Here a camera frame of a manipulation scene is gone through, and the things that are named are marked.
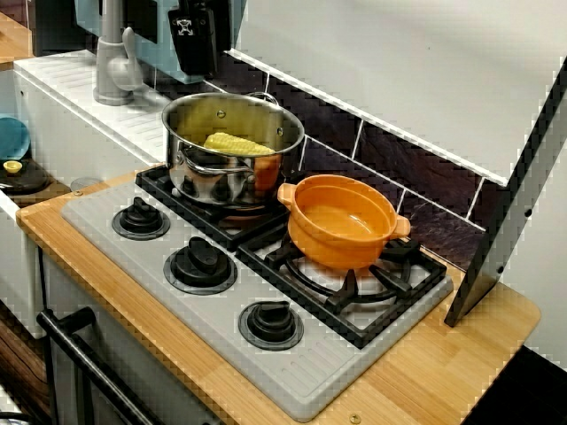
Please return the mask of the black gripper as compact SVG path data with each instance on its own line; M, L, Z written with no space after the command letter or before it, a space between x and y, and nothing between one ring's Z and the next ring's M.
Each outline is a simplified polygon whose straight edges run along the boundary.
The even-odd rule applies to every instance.
M179 0L168 12L170 32L181 70L188 75L217 73L214 11L207 0ZM196 10L204 10L203 28Z

